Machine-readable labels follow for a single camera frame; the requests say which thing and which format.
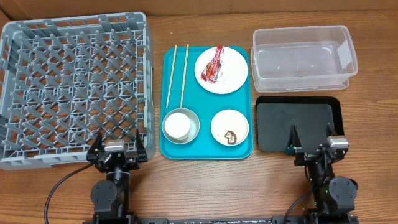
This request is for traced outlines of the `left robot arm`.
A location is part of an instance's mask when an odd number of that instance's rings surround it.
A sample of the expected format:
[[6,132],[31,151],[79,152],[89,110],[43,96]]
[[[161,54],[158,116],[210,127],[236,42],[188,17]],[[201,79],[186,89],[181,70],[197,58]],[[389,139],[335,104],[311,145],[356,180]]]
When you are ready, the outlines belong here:
[[139,164],[147,162],[147,153],[136,133],[137,154],[129,156],[122,139],[102,142],[99,133],[87,152],[86,159],[106,178],[97,182],[91,190],[94,205],[92,223],[139,224],[137,215],[129,209],[130,171],[138,170]]

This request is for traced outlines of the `wooden chopstick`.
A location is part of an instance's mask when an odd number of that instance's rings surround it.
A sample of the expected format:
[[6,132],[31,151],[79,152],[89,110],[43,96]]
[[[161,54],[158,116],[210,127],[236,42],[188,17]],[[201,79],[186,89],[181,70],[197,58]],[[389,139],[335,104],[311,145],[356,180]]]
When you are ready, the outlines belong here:
[[170,100],[170,94],[171,94],[171,89],[172,89],[172,80],[174,77],[176,54],[177,54],[177,44],[175,44],[175,47],[174,47],[174,56],[173,56],[173,60],[172,60],[172,68],[170,71],[170,80],[169,80],[169,88],[168,88],[168,94],[167,94],[166,109],[169,107],[169,100]]
[[185,93],[185,79],[186,79],[186,74],[187,74],[188,55],[189,55],[189,44],[186,45],[186,51],[185,51],[185,62],[184,62],[182,89],[181,89],[181,97],[180,97],[180,107],[181,108],[183,108],[183,98],[184,98],[184,93]]

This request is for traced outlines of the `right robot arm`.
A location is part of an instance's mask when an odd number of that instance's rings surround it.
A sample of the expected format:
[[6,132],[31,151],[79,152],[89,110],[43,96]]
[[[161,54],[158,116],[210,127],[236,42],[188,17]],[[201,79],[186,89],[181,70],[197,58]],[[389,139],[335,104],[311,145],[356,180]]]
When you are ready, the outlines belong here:
[[[358,183],[347,177],[336,176],[332,164],[344,159],[349,142],[327,124],[329,136],[317,149],[302,149],[296,126],[291,125],[285,153],[294,156],[296,166],[304,166],[311,190],[297,199],[286,211],[283,223],[358,223],[358,217],[349,213],[355,209]],[[301,217],[292,218],[292,209],[302,200],[313,195],[315,208],[306,209]]]

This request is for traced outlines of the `red snack wrapper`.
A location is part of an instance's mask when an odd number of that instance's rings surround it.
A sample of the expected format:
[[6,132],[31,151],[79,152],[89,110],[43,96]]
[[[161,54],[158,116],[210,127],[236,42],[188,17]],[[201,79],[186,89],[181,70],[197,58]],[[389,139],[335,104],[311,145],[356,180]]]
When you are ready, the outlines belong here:
[[214,57],[207,63],[206,67],[203,69],[201,73],[201,79],[210,82],[216,83],[218,79],[218,74],[221,69],[221,64],[223,63],[224,57],[224,46],[218,45],[216,47],[216,52]]

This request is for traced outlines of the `grey metal bowl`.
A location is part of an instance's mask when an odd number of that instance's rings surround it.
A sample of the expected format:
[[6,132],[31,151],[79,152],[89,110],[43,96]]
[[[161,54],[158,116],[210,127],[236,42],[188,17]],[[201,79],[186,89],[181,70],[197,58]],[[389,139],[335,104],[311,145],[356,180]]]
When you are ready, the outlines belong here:
[[[183,139],[183,140],[176,140],[176,139],[174,139],[174,138],[171,138],[171,137],[165,132],[165,129],[164,129],[165,120],[166,120],[166,118],[168,117],[168,115],[170,115],[171,113],[175,113],[175,112],[181,112],[181,113],[187,115],[187,116],[189,117],[189,119],[190,119],[191,128],[190,128],[190,132],[189,132],[189,134],[188,134],[188,137],[187,137],[186,139]],[[163,119],[163,122],[162,122],[162,132],[163,132],[164,136],[165,136],[170,142],[172,142],[172,143],[174,143],[174,144],[186,144],[186,143],[189,143],[189,142],[193,141],[193,140],[196,138],[196,136],[198,135],[199,130],[200,130],[200,121],[199,121],[199,119],[198,119],[198,116],[197,116],[192,110],[189,110],[189,109],[187,109],[187,108],[176,108],[176,109],[170,111],[170,112],[165,116],[165,118]]]

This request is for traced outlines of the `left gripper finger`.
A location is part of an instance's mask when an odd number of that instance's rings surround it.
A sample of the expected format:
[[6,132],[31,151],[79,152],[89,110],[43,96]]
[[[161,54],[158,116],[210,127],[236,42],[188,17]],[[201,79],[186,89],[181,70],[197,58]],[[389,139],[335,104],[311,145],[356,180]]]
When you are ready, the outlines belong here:
[[91,145],[89,149],[89,153],[94,153],[100,150],[102,147],[102,133],[98,133],[94,143]]
[[136,149],[137,152],[145,152],[145,147],[141,141],[139,130],[136,130]]

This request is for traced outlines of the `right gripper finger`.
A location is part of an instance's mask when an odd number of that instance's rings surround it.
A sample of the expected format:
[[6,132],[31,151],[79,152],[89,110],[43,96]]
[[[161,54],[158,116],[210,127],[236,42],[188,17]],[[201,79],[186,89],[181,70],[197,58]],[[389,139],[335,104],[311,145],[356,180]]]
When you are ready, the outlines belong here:
[[331,125],[331,123],[328,123],[326,126],[326,131],[328,134],[327,141],[329,144],[335,144],[336,143],[336,137],[337,133],[334,129],[334,127]]
[[290,127],[289,140],[287,143],[285,154],[293,156],[297,153],[298,150],[301,150],[301,142],[296,129],[296,125],[292,124]]

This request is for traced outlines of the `white cup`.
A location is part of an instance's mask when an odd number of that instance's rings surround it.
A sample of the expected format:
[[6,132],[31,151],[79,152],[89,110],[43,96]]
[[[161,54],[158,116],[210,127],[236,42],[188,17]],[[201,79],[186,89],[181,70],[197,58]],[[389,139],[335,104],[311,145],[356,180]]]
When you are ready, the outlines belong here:
[[181,112],[175,112],[168,115],[165,120],[165,132],[176,140],[183,140],[188,137],[191,124],[187,115]]

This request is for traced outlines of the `small white bowl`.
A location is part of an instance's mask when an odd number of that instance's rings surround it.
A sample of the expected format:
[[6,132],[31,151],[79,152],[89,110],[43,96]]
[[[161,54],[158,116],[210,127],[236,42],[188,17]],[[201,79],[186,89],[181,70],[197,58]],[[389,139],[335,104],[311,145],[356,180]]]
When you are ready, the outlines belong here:
[[[211,134],[214,139],[224,146],[237,146],[241,144],[249,134],[249,123],[246,117],[236,110],[222,110],[215,114],[211,120]],[[235,145],[229,145],[225,134],[228,130],[235,133],[237,142]]]

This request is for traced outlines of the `large white plate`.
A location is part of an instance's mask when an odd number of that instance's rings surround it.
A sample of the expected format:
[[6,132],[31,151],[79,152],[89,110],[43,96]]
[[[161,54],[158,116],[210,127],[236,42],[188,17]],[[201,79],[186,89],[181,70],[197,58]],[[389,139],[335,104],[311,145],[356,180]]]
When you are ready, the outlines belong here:
[[202,79],[201,73],[215,56],[215,52],[216,47],[210,47],[198,56],[194,68],[198,83],[205,90],[215,94],[228,94],[238,90],[246,82],[249,69],[246,59],[231,47],[224,47],[224,57],[217,81],[213,83]]

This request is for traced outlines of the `brown food scrap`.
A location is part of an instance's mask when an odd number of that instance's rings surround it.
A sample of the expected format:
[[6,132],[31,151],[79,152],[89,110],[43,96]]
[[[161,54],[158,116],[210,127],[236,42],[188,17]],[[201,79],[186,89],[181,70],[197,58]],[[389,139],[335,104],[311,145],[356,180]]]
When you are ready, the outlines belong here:
[[227,143],[229,145],[235,145],[236,144],[237,137],[236,137],[236,135],[235,135],[235,133],[233,131],[228,130],[224,136],[227,139]]

